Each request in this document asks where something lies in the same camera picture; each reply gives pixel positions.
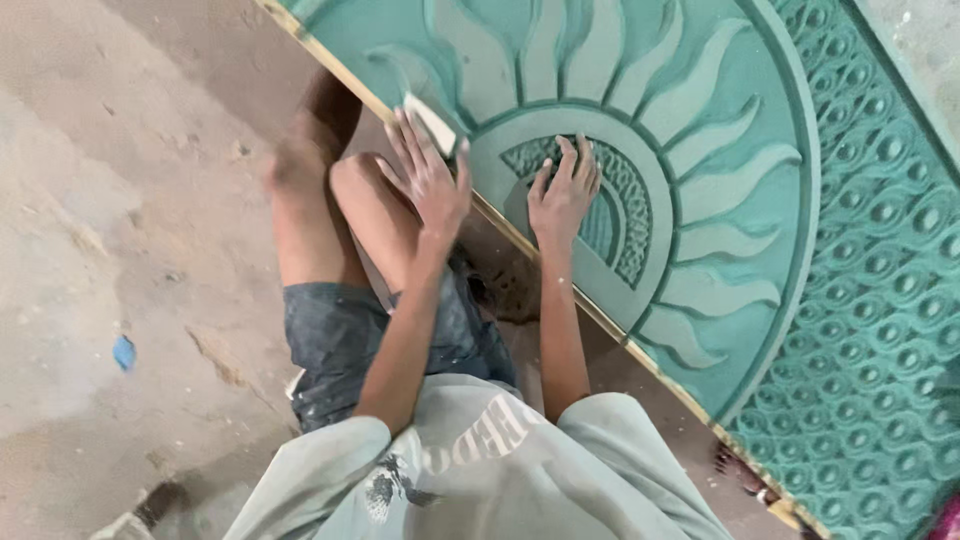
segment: scale pattern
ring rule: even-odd
[[[727,428],[836,538],[911,537],[960,483],[960,175],[856,5],[773,3],[817,111],[820,223]]]

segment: pink cloth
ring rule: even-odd
[[[944,506],[944,513],[927,540],[960,540],[960,494],[954,495]]]

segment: hand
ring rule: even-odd
[[[466,140],[457,152],[457,182],[420,121],[397,109],[396,125],[387,124],[387,137],[396,151],[408,180],[403,181],[386,161],[380,162],[387,177],[413,202],[423,229],[420,239],[430,246],[449,250],[464,218],[470,212],[472,181]]]
[[[547,159],[537,172],[527,204],[530,208],[530,227],[537,236],[540,252],[545,257],[569,256],[573,239],[580,230],[580,222],[587,215],[593,196],[600,189],[603,170],[593,157],[593,144],[583,134],[577,135],[580,147],[580,164],[577,151],[566,137],[557,135],[563,157],[550,189],[546,181],[550,177],[553,160]]]

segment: blue plastic scrap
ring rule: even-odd
[[[133,346],[133,342],[126,335],[117,337],[116,342],[113,343],[113,359],[124,371],[133,367],[133,363],[136,361],[136,347]]]

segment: concrete floor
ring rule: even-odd
[[[296,373],[259,163],[315,61],[249,0],[8,3],[0,18],[0,523],[81,538],[176,475],[192,508],[158,538],[219,538],[295,436]],[[960,7],[873,0],[951,128]],[[354,149],[383,148],[366,115]],[[481,270],[517,302],[529,267],[479,219]],[[647,408],[740,539],[794,534],[710,464],[710,432],[590,321],[597,391]],[[504,323],[536,372],[537,324]],[[127,373],[116,335],[136,344]],[[530,399],[537,400],[536,392]]]

